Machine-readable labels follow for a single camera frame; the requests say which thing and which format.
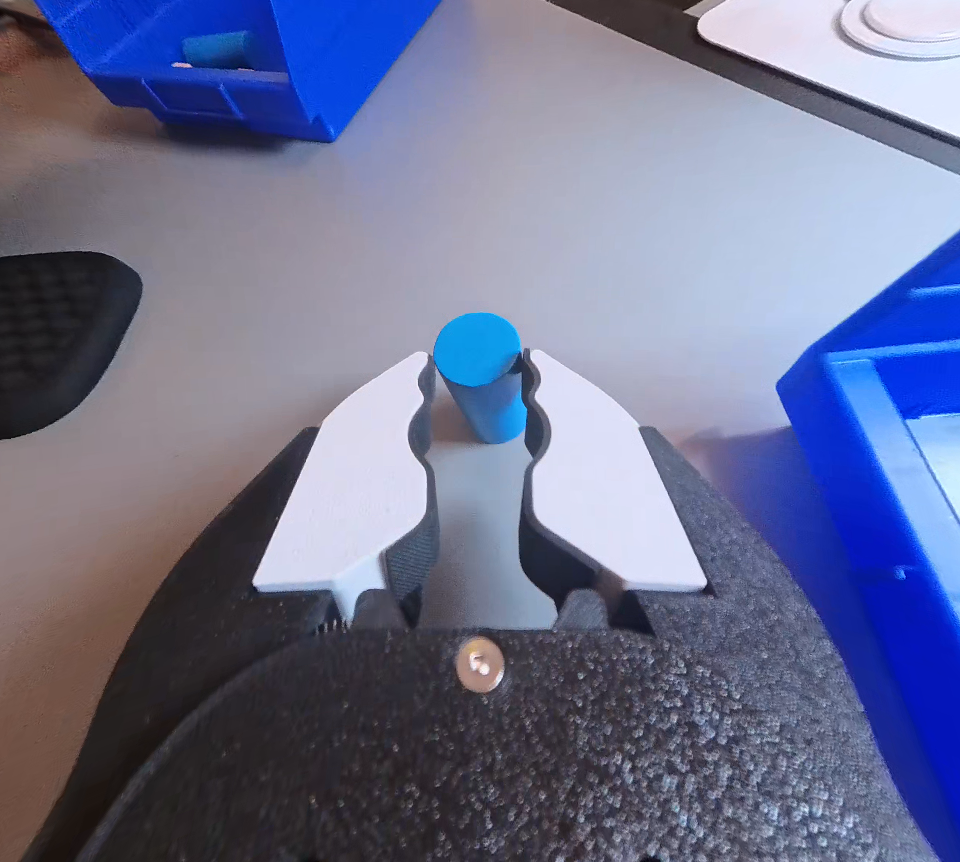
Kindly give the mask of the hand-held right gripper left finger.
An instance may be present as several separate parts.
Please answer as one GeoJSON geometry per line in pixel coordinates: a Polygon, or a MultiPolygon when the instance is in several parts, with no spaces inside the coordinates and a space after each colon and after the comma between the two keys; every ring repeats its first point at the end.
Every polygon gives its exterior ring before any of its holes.
{"type": "Polygon", "coordinates": [[[256,569],[258,592],[329,592],[352,612],[383,590],[403,612],[421,609],[439,556],[435,393],[434,360],[414,352],[327,415],[256,569]]]}

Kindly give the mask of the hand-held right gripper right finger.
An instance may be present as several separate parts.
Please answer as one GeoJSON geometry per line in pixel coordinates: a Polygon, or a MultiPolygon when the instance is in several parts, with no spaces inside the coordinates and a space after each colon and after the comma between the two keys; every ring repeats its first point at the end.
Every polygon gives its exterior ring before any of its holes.
{"type": "Polygon", "coordinates": [[[701,567],[640,424],[542,350],[523,358],[521,563],[551,596],[703,592],[701,567]]]}

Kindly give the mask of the teal wooden cylinder block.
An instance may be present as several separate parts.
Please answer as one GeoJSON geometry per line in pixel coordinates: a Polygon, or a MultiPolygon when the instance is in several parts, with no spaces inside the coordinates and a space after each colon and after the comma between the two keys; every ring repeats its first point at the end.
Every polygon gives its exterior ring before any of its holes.
{"type": "Polygon", "coordinates": [[[448,322],[434,345],[434,362],[476,437],[507,443],[526,424],[522,399],[522,344],[505,318],[473,312],[448,322]]]}

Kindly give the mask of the blue plastic bin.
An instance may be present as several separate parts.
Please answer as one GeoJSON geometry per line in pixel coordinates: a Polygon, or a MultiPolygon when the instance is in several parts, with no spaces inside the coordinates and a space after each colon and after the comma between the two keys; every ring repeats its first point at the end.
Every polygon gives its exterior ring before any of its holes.
{"type": "Polygon", "coordinates": [[[329,143],[442,0],[33,0],[119,107],[167,125],[329,143]],[[249,30],[254,69],[195,68],[182,40],[249,30]]]}
{"type": "Polygon", "coordinates": [[[959,237],[810,345],[776,384],[912,726],[896,772],[942,860],[958,860],[959,237]]]}

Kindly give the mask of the blue wooden cylinder block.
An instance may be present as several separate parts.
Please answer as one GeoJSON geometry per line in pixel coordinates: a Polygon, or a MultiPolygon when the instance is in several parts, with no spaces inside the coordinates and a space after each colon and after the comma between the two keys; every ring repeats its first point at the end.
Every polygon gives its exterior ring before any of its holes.
{"type": "Polygon", "coordinates": [[[254,69],[254,35],[249,30],[186,37],[181,41],[184,63],[195,68],[254,69]]]}

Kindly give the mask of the black wrist rest pad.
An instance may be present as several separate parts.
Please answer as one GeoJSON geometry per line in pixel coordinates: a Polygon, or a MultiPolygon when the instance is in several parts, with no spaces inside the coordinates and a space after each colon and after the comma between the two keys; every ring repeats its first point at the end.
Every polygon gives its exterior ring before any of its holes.
{"type": "Polygon", "coordinates": [[[138,311],[120,259],[69,251],[1,258],[1,438],[54,424],[92,392],[138,311]]]}

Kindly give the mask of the white document stand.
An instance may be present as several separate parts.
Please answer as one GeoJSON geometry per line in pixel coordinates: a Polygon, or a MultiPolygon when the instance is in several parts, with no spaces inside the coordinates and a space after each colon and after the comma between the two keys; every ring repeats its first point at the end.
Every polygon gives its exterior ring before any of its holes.
{"type": "Polygon", "coordinates": [[[959,139],[959,0],[725,0],[708,43],[959,139]]]}

